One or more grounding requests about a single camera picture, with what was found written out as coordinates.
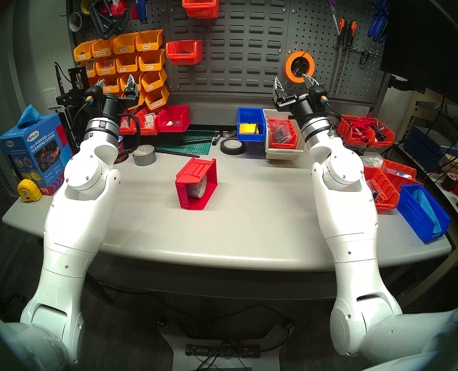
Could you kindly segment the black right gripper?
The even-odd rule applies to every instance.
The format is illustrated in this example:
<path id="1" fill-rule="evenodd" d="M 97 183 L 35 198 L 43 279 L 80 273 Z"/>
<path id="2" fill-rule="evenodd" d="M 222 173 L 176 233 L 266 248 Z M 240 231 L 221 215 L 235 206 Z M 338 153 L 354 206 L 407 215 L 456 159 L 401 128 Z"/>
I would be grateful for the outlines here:
<path id="1" fill-rule="evenodd" d="M 279 112 L 290 112 L 293 116 L 304 116 L 309 114 L 319 114 L 325 112 L 325 105 L 322 97 L 328 97 L 328 91 L 324 86 L 313 77 L 302 74 L 302 78 L 309 90 L 307 94 L 297 96 L 288 95 L 282 87 L 278 77 L 275 77 L 273 83 L 273 104 Z"/>

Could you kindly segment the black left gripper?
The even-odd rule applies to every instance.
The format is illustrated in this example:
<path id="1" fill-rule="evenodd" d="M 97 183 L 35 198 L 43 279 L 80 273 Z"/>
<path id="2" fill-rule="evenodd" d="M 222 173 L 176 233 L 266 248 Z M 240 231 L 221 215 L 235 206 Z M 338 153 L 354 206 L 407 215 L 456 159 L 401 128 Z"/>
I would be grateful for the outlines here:
<path id="1" fill-rule="evenodd" d="M 95 86 L 84 91 L 85 109 L 89 113 L 89 119 L 107 118 L 114 122 L 120 122 L 125 110 L 139 105 L 139 89 L 133 75 L 128 76 L 124 89 L 125 96 L 116 96 L 103 92 L 105 79 L 100 79 Z"/>

